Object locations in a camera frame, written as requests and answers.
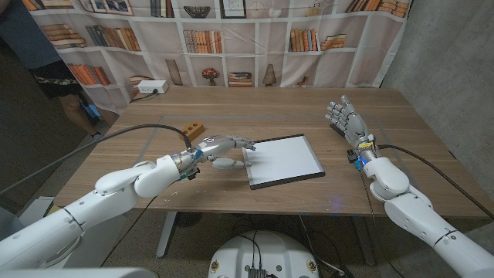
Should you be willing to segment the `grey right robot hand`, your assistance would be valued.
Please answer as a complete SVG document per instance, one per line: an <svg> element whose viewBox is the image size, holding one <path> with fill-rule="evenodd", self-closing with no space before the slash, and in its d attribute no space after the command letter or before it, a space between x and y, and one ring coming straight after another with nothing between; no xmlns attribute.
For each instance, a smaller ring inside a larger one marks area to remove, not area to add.
<svg viewBox="0 0 494 278"><path fill-rule="evenodd" d="M330 103L325 118L330 122L330 127L344 136L362 165L380 156L375 136L346 95L341 97L341 103Z"/></svg>

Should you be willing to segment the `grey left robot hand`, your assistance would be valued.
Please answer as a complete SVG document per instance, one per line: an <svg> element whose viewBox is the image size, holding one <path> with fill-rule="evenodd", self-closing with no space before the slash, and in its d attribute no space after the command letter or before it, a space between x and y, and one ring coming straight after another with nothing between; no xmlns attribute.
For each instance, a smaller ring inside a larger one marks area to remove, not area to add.
<svg viewBox="0 0 494 278"><path fill-rule="evenodd" d="M231 158L221 158L220 154L225 154L233 148L245 148L255 150L254 142L245 137L215 135L204 138L200 144L190 147L171 157L178 168L180 179L194 179L200 171L197 164L210 161L213 168L233 169L249 168L250 162L236 161Z"/></svg>

